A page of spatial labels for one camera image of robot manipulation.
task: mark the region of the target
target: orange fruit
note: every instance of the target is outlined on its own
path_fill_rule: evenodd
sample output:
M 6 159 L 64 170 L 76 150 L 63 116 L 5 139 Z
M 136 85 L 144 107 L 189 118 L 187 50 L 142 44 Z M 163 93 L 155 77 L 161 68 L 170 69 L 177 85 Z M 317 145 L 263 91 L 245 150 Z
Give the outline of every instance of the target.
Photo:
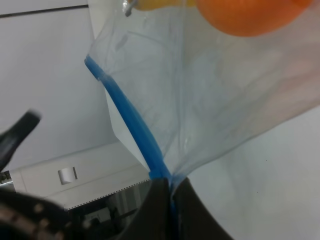
M 182 3 L 182 0 L 138 0 L 134 8 L 140 11 L 150 11 L 169 6 L 182 6 Z M 195 6 L 195 0 L 187 0 L 186 5 L 188 7 Z
M 313 0 L 196 0 L 203 17 L 220 31 L 258 36 L 292 22 Z

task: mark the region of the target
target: clear plastic bag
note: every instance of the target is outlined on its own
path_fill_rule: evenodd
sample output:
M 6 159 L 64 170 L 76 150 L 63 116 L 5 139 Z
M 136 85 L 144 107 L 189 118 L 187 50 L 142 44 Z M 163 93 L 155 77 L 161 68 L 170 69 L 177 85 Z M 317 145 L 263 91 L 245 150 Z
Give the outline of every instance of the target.
M 172 174 L 178 185 L 194 169 L 320 104 L 317 0 L 282 27 L 246 37 L 216 29 L 189 1 L 133 9 L 129 17 L 130 3 L 109 1 L 114 11 L 85 63 L 152 176 Z

